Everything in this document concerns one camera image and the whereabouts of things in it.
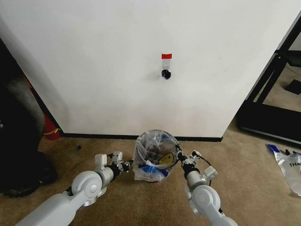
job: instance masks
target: floor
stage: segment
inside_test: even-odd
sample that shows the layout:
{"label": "floor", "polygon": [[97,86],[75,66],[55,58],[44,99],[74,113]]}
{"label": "floor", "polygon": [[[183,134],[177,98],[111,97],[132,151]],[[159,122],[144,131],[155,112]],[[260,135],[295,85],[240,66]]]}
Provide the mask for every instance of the floor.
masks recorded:
{"label": "floor", "polygon": [[287,64],[263,103],[301,112],[301,95],[296,95],[284,89],[293,79],[301,81],[301,68],[291,67]]}
{"label": "floor", "polygon": [[[281,88],[294,76],[295,73],[285,69],[266,101],[298,110],[300,95],[294,96]],[[267,150],[269,143],[282,150],[301,151],[298,146],[240,131],[235,119],[220,143],[180,142],[186,153],[200,151],[217,169],[219,175],[212,186],[221,197],[223,211],[238,225],[299,226],[301,199],[290,191],[273,154]],[[131,159],[134,144],[134,140],[42,139],[39,149],[53,161],[59,178],[27,197],[0,196],[0,225],[16,224],[47,198],[67,189],[77,174],[93,170],[96,154],[122,151],[124,159]],[[76,149],[78,145],[82,146],[81,150]],[[198,166],[203,170],[206,167],[203,163]],[[161,184],[134,181],[133,172],[124,173],[109,184],[107,193],[96,203],[78,210],[71,225],[209,225],[205,216],[196,217],[192,213],[184,193],[185,183],[179,164]]]}

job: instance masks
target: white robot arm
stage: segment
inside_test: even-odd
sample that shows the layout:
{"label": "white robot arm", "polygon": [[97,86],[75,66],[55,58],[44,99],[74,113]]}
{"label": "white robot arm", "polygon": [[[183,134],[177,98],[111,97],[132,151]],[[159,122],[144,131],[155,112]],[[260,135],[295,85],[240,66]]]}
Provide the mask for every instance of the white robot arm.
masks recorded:
{"label": "white robot arm", "polygon": [[89,206],[107,190],[107,185],[123,171],[129,171],[132,161],[122,161],[122,152],[95,156],[96,170],[78,174],[72,186],[61,194],[55,194],[22,219],[17,226],[67,226],[81,206]]}
{"label": "white robot arm", "polygon": [[[69,225],[81,206],[92,205],[97,198],[106,192],[107,185],[116,176],[123,171],[129,171],[133,161],[123,162],[122,152],[114,152],[109,156],[112,161],[110,165],[107,165],[107,155],[96,155],[95,172],[85,171],[78,174],[69,189],[62,194],[55,194],[47,199],[16,225]],[[220,197],[212,187],[207,185],[217,175],[216,170],[209,166],[204,174],[201,174],[195,168],[196,163],[202,159],[201,154],[193,151],[187,157],[180,146],[177,146],[177,158],[182,163],[184,176],[187,180],[185,191],[193,212],[196,215],[205,214],[211,222],[211,226],[238,226],[234,220],[220,212]]]}
{"label": "white robot arm", "polygon": [[238,226],[234,220],[226,217],[225,214],[220,211],[221,199],[217,191],[207,185],[208,183],[211,184],[211,180],[217,176],[216,170],[209,164],[210,166],[204,170],[204,174],[201,174],[200,171],[195,168],[198,161],[201,159],[205,160],[201,154],[193,151],[192,154],[187,157],[179,145],[176,149],[177,158],[181,161],[184,176],[187,180],[185,192],[194,214],[205,214],[211,226]]}

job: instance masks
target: red tape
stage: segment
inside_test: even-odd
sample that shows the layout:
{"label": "red tape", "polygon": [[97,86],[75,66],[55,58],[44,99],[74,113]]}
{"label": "red tape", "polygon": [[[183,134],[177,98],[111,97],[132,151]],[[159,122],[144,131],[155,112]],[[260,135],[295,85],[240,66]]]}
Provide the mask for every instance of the red tape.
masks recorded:
{"label": "red tape", "polygon": [[172,54],[162,54],[162,59],[171,59]]}

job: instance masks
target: plastic bag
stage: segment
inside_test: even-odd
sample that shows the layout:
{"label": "plastic bag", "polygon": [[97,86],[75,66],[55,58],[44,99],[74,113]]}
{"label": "plastic bag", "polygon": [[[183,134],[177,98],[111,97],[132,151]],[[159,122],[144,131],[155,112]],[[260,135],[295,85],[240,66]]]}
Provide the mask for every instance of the plastic bag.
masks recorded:
{"label": "plastic bag", "polygon": [[136,141],[133,155],[135,180],[161,182],[177,163],[178,141],[169,133],[151,130],[141,134]]}
{"label": "plastic bag", "polygon": [[275,145],[269,145],[269,148],[273,151],[276,162],[292,192],[301,196],[301,154],[298,152],[290,155],[283,154]]}

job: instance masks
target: red object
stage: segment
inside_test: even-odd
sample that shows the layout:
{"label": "red object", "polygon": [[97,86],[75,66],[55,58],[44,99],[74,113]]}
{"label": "red object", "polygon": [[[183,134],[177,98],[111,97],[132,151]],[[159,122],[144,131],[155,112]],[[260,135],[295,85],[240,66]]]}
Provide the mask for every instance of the red object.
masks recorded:
{"label": "red object", "polygon": [[162,54],[162,59],[171,59],[172,54]]}
{"label": "red object", "polygon": [[59,129],[52,123],[52,121],[45,115],[45,129],[44,136],[47,140],[56,140],[61,137]]}

